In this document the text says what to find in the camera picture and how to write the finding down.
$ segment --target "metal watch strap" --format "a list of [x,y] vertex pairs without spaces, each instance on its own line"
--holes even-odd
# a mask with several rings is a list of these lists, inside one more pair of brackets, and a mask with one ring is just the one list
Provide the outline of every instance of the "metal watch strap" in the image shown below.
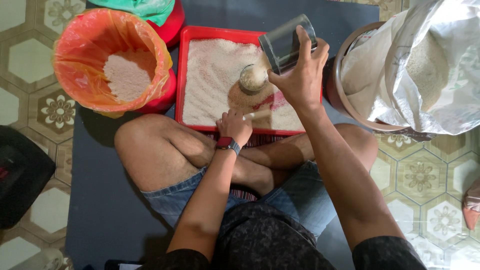
[[238,143],[236,141],[233,141],[233,145],[232,145],[232,149],[235,151],[235,153],[237,153],[237,156],[239,155],[240,153],[240,146],[238,145]]

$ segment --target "white sack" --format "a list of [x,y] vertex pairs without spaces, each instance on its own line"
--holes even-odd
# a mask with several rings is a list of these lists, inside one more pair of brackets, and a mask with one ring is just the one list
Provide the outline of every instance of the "white sack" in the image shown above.
[[[444,49],[449,78],[424,112],[405,67],[428,31]],[[457,135],[480,124],[479,54],[480,0],[431,0],[394,16],[352,49],[340,76],[348,100],[366,119]]]

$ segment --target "brown plastic basin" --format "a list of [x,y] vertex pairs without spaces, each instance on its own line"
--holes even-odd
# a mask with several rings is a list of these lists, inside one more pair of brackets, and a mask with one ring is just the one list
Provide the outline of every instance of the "brown plastic basin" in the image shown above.
[[372,121],[368,121],[363,116],[361,116],[348,101],[348,98],[345,95],[345,92],[343,91],[342,81],[340,78],[340,69],[342,65],[342,60],[345,57],[345,54],[347,53],[347,50],[352,44],[352,42],[362,33],[365,33],[366,31],[369,31],[369,30],[378,29],[384,23],[385,22],[371,23],[369,25],[360,27],[355,32],[353,32],[350,36],[348,36],[348,38],[345,40],[345,42],[340,47],[340,50],[338,50],[338,53],[336,54],[332,73],[330,74],[330,78],[327,81],[326,91],[327,91],[327,97],[330,103],[332,104],[332,107],[334,107],[341,114],[347,117],[353,118],[359,123],[361,123],[362,125],[369,127],[373,130],[396,131],[396,130],[404,129],[405,127],[390,125],[380,121],[372,122]]

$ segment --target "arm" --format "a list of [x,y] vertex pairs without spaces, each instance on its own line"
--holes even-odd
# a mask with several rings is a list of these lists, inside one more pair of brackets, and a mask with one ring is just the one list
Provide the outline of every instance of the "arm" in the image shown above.
[[[232,137],[240,147],[252,134],[252,122],[243,121],[242,117],[241,112],[230,110],[216,123],[220,135]],[[215,151],[207,172],[183,210],[167,253],[187,248],[212,260],[236,159],[237,154],[232,149]]]
[[297,34],[300,39],[297,66],[284,77],[269,71],[269,81],[293,106],[310,138],[320,175],[350,249],[375,236],[404,238],[375,182],[318,102],[328,44],[317,38],[318,47],[310,54],[311,42],[305,30],[299,26]]

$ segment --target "red smartwatch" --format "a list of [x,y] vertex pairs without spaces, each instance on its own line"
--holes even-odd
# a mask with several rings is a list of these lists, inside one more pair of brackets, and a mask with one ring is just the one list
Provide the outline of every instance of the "red smartwatch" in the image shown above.
[[240,146],[232,137],[220,137],[215,147],[217,149],[233,149],[237,156],[240,153]]

